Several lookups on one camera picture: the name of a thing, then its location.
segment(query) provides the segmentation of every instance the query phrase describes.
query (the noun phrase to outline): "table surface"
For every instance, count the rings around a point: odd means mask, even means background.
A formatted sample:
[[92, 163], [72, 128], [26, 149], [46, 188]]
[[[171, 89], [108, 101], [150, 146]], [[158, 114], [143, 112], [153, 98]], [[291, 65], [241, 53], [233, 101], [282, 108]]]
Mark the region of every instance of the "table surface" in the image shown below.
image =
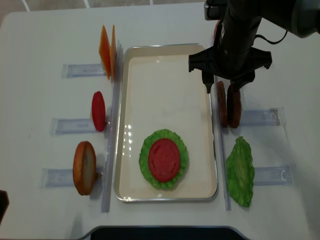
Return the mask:
[[[269, 70], [259, 69], [242, 89], [242, 100], [284, 107], [286, 134], [296, 168], [294, 186], [254, 188], [252, 206], [225, 210], [222, 171], [209, 202], [123, 203], [114, 192], [110, 212], [101, 213], [101, 192], [79, 196], [73, 187], [40, 188], [42, 168], [71, 168], [74, 149], [90, 141], [100, 163], [103, 134], [50, 136], [52, 118], [88, 118], [99, 89], [106, 106], [112, 88], [105, 77], [62, 79], [62, 64], [98, 63], [101, 26], [124, 50], [132, 46], [200, 43], [209, 47], [215, 21], [205, 21], [203, 3], [12, 13], [0, 29], [0, 189], [10, 205], [0, 239], [78, 239], [101, 226], [229, 226], [249, 239], [316, 239], [320, 236], [319, 62], [320, 37], [288, 34], [272, 52]], [[262, 20], [259, 34], [276, 41], [284, 30]]]

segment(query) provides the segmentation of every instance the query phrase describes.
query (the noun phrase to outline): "green lettuce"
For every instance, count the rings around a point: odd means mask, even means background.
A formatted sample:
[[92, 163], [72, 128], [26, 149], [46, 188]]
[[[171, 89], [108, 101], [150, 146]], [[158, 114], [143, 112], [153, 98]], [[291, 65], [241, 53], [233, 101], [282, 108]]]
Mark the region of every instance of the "green lettuce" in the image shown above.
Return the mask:
[[239, 205], [247, 208], [254, 195], [255, 168], [252, 161], [249, 143], [243, 136], [238, 137], [225, 163], [227, 187], [230, 196]]
[[[180, 169], [177, 175], [170, 181], [160, 182], [152, 175], [149, 169], [148, 157], [152, 145], [159, 139], [170, 139], [172, 140], [179, 149], [180, 152]], [[172, 189], [178, 180], [184, 175], [185, 170], [188, 167], [188, 151], [187, 147], [182, 141], [181, 137], [168, 129], [162, 129], [155, 131], [153, 134], [148, 136], [142, 145], [139, 165], [143, 177], [156, 189]]]

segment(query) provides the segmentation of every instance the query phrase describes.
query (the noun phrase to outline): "white tray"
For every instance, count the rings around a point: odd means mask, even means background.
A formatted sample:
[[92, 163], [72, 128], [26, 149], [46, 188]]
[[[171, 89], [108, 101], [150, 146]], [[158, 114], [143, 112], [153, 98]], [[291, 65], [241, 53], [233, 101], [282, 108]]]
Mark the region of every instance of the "white tray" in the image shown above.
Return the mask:
[[[188, 72], [199, 44], [144, 46], [124, 57], [114, 190], [125, 202], [210, 199], [217, 190], [210, 95], [201, 72]], [[187, 147], [188, 168], [171, 190], [155, 189], [139, 166], [145, 138], [176, 132]]]

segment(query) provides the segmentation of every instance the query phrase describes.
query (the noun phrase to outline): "tray rim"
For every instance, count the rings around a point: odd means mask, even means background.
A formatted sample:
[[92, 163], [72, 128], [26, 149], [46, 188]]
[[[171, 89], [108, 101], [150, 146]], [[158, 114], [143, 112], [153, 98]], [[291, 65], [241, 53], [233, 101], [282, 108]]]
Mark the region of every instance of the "tray rim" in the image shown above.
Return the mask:
[[184, 44], [168, 44], [168, 45], [146, 45], [146, 46], [132, 46], [129, 47], [123, 56], [123, 63], [122, 63], [122, 79], [121, 79], [121, 92], [119, 94], [119, 106], [118, 106], [118, 124], [117, 124], [117, 129], [116, 129], [116, 149], [115, 149], [115, 154], [114, 154], [114, 161], [115, 161], [115, 167], [114, 167], [114, 179], [113, 179], [113, 191], [114, 194], [116, 196], [117, 199], [119, 199], [120, 201], [124, 202], [124, 203], [132, 203], [132, 202], [203, 202], [203, 201], [210, 201], [213, 200], [217, 195], [217, 191], [218, 191], [218, 170], [217, 170], [217, 156], [216, 156], [216, 151], [215, 151], [215, 134], [214, 134], [214, 126], [213, 126], [213, 106], [212, 106], [212, 101], [211, 101], [211, 92], [208, 94], [209, 97], [209, 104], [210, 104], [210, 118], [211, 118], [211, 138], [212, 138], [212, 147], [213, 147], [213, 156], [214, 156], [214, 167], [215, 167], [215, 180], [216, 180], [216, 186], [215, 189], [213, 191], [212, 196], [210, 197], [205, 197], [205, 198], [174, 198], [174, 197], [162, 197], [162, 198], [122, 198], [121, 196], [119, 196], [117, 194], [116, 191], [116, 168], [118, 165], [118, 160], [117, 160], [117, 156], [118, 156], [118, 141], [119, 141], [119, 132], [120, 132], [120, 118], [121, 118], [121, 111], [123, 110], [123, 86], [124, 86], [124, 75], [123, 75], [123, 71], [124, 71], [124, 66], [125, 66], [125, 59], [127, 54], [132, 50], [132, 49], [141, 49], [141, 48], [162, 48], [162, 47], [178, 47], [178, 46], [190, 46], [190, 45], [198, 45], [201, 46], [203, 49], [204, 46], [200, 43], [184, 43]]

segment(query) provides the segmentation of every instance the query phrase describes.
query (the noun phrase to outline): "floor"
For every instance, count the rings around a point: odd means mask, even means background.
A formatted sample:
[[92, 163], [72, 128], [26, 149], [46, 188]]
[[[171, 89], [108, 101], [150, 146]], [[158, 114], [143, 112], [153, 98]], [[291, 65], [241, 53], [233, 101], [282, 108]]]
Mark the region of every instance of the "floor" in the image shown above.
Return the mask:
[[181, 4], [195, 2], [205, 2], [205, 0], [0, 0], [0, 26], [5, 16], [12, 12]]

